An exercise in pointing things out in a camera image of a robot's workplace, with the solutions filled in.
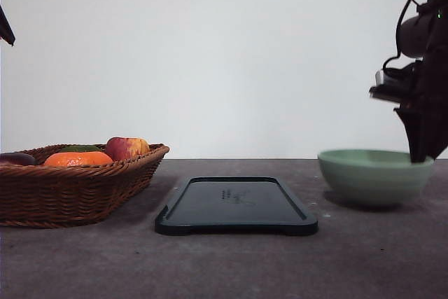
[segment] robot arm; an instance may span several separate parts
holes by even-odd
[[[10,45],[14,44],[15,37],[14,33],[9,26],[8,20],[6,19],[5,13],[0,6],[0,39],[4,39]]]
[[[418,5],[418,15],[397,26],[398,56],[384,63],[383,76],[371,96],[400,104],[394,109],[403,122],[412,162],[436,159],[448,147],[448,0]],[[421,58],[402,69],[387,68],[403,53]]]

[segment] tangerine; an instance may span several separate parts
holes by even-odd
[[[105,165],[113,160],[107,154],[95,152],[59,152],[50,155],[43,163],[44,166],[80,166]]]

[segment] green fruit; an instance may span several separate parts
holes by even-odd
[[[60,152],[102,152],[102,150],[95,145],[70,145],[64,147]]]

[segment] green bowl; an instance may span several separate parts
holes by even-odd
[[[324,179],[333,190],[358,204],[390,206],[420,195],[434,159],[412,163],[409,153],[341,149],[318,155]]]

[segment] gray table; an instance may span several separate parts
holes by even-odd
[[[277,176],[319,221],[307,237],[171,237],[153,221],[187,176]],[[107,220],[1,228],[1,298],[448,298],[448,161],[423,195],[362,209],[331,193],[315,160],[164,160]]]

